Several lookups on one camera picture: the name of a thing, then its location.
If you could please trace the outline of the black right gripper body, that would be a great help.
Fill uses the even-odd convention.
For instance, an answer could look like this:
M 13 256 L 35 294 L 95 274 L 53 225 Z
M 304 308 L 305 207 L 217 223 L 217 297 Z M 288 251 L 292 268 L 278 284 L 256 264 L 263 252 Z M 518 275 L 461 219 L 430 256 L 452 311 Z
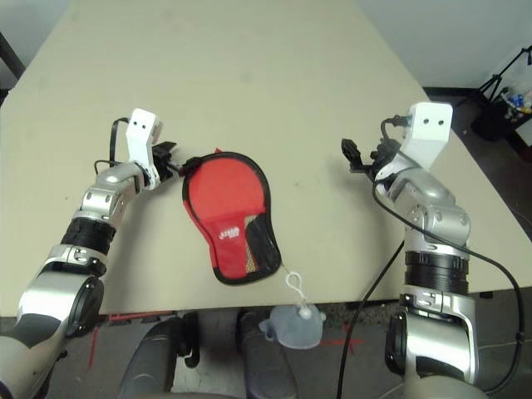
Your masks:
M 377 177 L 378 172 L 387 164 L 389 164 L 397 152 L 399 151 L 400 145 L 398 143 L 385 144 L 381 143 L 377 148 L 371 152 L 370 158 L 372 160 L 371 164 L 362 165 L 350 165 L 349 170 L 351 173 L 355 174 L 364 174 L 370 180 L 374 180 Z

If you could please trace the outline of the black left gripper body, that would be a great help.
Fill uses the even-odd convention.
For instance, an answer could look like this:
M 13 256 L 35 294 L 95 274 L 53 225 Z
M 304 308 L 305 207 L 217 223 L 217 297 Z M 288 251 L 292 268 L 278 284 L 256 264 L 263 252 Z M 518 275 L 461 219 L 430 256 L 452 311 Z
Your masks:
M 171 153 L 165 149 L 153 149 L 152 155 L 160 182 L 163 183 L 173 176 L 170 168 Z

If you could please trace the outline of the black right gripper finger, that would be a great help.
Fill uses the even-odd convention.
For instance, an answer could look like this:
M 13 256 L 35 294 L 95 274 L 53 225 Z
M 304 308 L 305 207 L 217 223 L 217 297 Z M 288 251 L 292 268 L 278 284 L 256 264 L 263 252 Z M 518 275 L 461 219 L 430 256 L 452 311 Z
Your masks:
M 342 139 L 341 150 L 350 165 L 362 165 L 361 153 L 351 139 Z

